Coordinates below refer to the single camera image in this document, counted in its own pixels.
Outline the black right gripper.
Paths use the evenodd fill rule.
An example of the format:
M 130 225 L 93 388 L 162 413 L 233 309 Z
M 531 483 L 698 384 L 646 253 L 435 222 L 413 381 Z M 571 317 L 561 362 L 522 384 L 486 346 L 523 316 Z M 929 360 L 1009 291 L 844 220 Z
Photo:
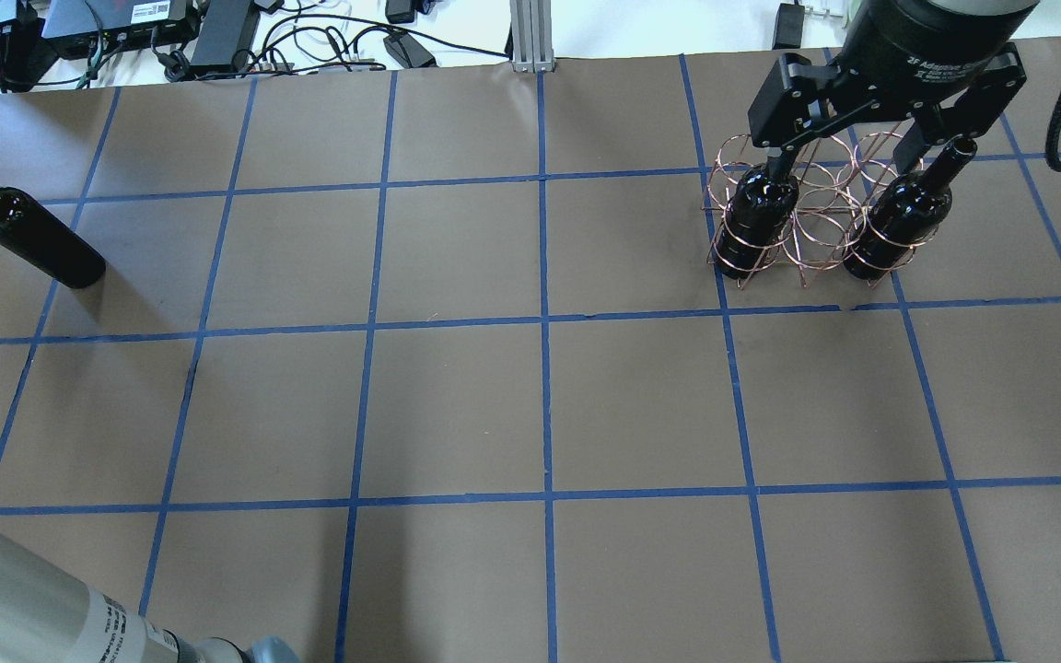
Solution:
M 834 62 L 784 52 L 748 109 L 765 152 L 748 181 L 788 186 L 801 150 L 855 124 L 914 118 L 895 171 L 927 151 L 981 137 L 1026 84 L 1017 1 L 859 1 Z

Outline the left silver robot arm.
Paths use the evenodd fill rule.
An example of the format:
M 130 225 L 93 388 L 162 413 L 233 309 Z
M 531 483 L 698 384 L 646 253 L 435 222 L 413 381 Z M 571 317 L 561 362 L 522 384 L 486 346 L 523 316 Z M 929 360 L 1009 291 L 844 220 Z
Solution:
M 104 257 L 38 200 L 0 186 L 0 245 L 67 287 L 93 285 Z M 159 628 L 0 533 L 0 662 L 295 662 L 279 636 L 240 647 Z

